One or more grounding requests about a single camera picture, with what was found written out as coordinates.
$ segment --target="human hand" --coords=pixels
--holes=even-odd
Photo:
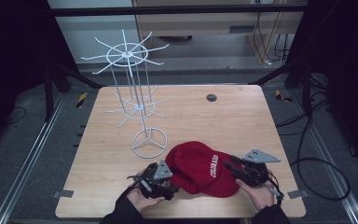
[[[274,186],[267,181],[263,186],[258,188],[251,188],[243,181],[236,179],[235,182],[251,197],[252,203],[258,211],[267,206],[274,204],[274,195],[269,191],[269,188],[273,189]]]
[[[133,204],[133,206],[138,210],[139,213],[144,211],[146,207],[157,205],[165,200],[164,197],[159,198],[149,198],[147,199],[141,192],[139,188],[133,189],[130,193],[127,194],[127,198]]]

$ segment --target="gray carpet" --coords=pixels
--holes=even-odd
[[[151,70],[149,76],[152,85],[243,84],[266,75],[272,69],[274,68],[245,68],[238,66],[233,69],[222,65],[214,70],[202,68],[181,69],[179,71],[154,69]],[[101,84],[113,84],[112,78],[108,74],[94,76],[87,73],[85,76]],[[123,83],[125,78],[121,74],[118,74],[118,76],[121,77],[119,82]],[[87,123],[98,93],[97,90],[93,90],[72,78],[69,78],[69,80],[73,85],[69,93],[57,93],[55,90],[55,97],[64,94],[62,110],[11,213],[9,219],[11,223],[93,223],[98,221],[95,219],[59,219],[55,216],[58,199],[51,198],[55,190],[63,188],[76,154],[76,146],[80,142],[84,125]],[[277,100],[275,94],[277,89],[281,90],[282,97],[292,99],[296,97],[294,93],[297,90],[286,90],[282,86],[283,80],[284,76],[279,76],[263,87],[269,109],[276,123],[301,113],[296,103]],[[88,93],[85,103],[82,108],[76,108],[79,95],[85,91]],[[315,96],[314,104],[323,99],[322,95]],[[358,202],[358,157],[351,155],[350,146],[339,129],[334,116],[326,109],[328,107],[323,106],[314,112],[313,124],[323,137],[325,146],[331,153],[336,165],[350,180],[351,193]],[[0,204],[5,199],[11,184],[32,148],[34,140],[43,126],[44,118],[45,99],[43,85],[36,86],[19,95],[16,108],[7,120],[8,125],[4,126],[0,133]],[[301,119],[278,129],[289,161],[296,159],[301,134],[286,134],[299,133],[304,126],[305,120]],[[301,157],[319,157],[310,132],[305,135],[301,152]],[[305,161],[301,163],[300,168],[306,182],[313,189],[323,195],[337,197],[336,190],[324,165],[318,162]],[[306,189],[299,179],[295,166],[293,167],[293,172],[299,188]],[[352,223],[342,202],[330,202],[311,193],[309,197],[304,198],[304,203],[307,208],[307,214],[302,218],[293,219],[293,223]]]

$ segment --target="red baseball cap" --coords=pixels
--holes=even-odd
[[[240,188],[225,166],[225,161],[231,161],[230,155],[212,150],[201,142],[185,142],[174,147],[165,161],[173,173],[171,186],[178,186],[190,194],[226,198]],[[243,169],[240,164],[234,163],[234,166]]]

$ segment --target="wooden table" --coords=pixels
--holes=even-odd
[[[119,88],[123,98],[130,98],[129,88]],[[290,200],[287,192],[297,185],[282,148],[282,143],[259,86],[157,86],[152,94],[155,113],[145,119],[146,127],[159,128],[168,137],[167,150],[154,159],[143,159],[131,148],[133,137],[143,129],[138,119],[128,119],[121,113],[107,113],[121,109],[116,87],[105,87],[95,101],[86,130],[77,150],[64,189],[73,190],[72,198],[61,197],[57,205],[58,217],[103,217],[115,208],[121,192],[132,183],[127,176],[135,175],[149,163],[164,159],[170,149],[187,141],[200,141],[214,150],[242,157],[258,148],[280,158],[268,163],[277,176],[281,191],[286,195],[282,209],[289,217],[302,217],[302,199]],[[217,96],[210,102],[208,94]],[[156,147],[143,153],[157,153]],[[143,212],[146,218],[195,217],[253,217],[257,210],[249,197],[239,190],[229,198],[215,198],[205,194],[189,195],[180,190],[171,201],[160,203]]]

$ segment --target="white metal rack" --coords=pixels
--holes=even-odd
[[[100,41],[98,38],[95,38],[100,44],[107,46],[109,50],[104,55],[99,55],[90,58],[82,57],[82,59],[92,60],[92,59],[104,57],[109,62],[109,64],[103,69],[101,69],[100,71],[92,73],[92,74],[100,74],[102,71],[110,68],[113,76],[113,80],[115,81],[117,92],[113,92],[113,94],[117,98],[119,98],[121,102],[121,109],[110,110],[106,112],[107,113],[122,112],[126,116],[126,118],[124,118],[124,120],[120,124],[118,124],[117,128],[120,128],[128,119],[138,119],[142,122],[142,130],[138,132],[132,140],[132,149],[135,152],[135,154],[137,154],[138,156],[146,159],[151,159],[161,155],[164,152],[168,144],[168,137],[159,128],[146,127],[145,119],[150,115],[158,115],[163,118],[167,117],[165,115],[161,115],[155,112],[156,105],[159,103],[169,101],[171,98],[162,101],[157,101],[157,102],[155,102],[152,99],[152,93],[155,91],[156,87],[154,87],[153,90],[150,88],[146,63],[162,65],[163,63],[156,63],[150,61],[147,59],[147,57],[150,51],[165,49],[169,45],[167,44],[164,47],[156,48],[156,49],[147,49],[146,47],[143,46],[143,43],[152,35],[152,33],[150,33],[149,36],[147,36],[143,41],[141,41],[138,44],[128,43],[126,41],[124,30],[122,30],[122,34],[123,34],[124,42],[114,47],[111,47],[105,44],[104,42]],[[147,95],[144,95],[143,85],[141,84],[141,79],[140,79],[140,69],[138,68],[138,64],[141,63],[144,63],[145,65],[146,87],[148,91]],[[117,79],[115,76],[113,66],[124,67],[126,69],[128,87],[131,93],[131,96],[128,99],[123,98],[120,94],[120,90],[117,84]],[[132,71],[132,68],[135,68],[136,77]],[[161,151],[155,155],[145,155],[144,153],[140,152],[140,148],[142,148],[143,146],[157,147],[160,148]]]

